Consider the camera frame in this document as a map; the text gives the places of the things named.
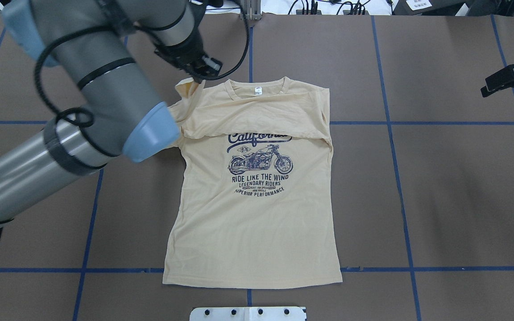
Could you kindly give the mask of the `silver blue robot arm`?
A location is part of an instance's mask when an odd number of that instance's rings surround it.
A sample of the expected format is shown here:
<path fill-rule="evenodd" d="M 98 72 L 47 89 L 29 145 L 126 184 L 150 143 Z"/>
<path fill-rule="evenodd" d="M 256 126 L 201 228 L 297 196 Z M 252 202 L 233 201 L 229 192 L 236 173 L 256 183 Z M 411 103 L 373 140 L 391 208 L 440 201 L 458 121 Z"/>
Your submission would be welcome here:
<path fill-rule="evenodd" d="M 141 162 L 175 142 L 167 104 L 123 44 L 148 35 L 155 54 L 196 81 L 218 75 L 199 32 L 212 0 L 12 0 L 9 34 L 35 60 L 53 117 L 0 157 L 0 232 L 18 214 L 124 155 Z"/>

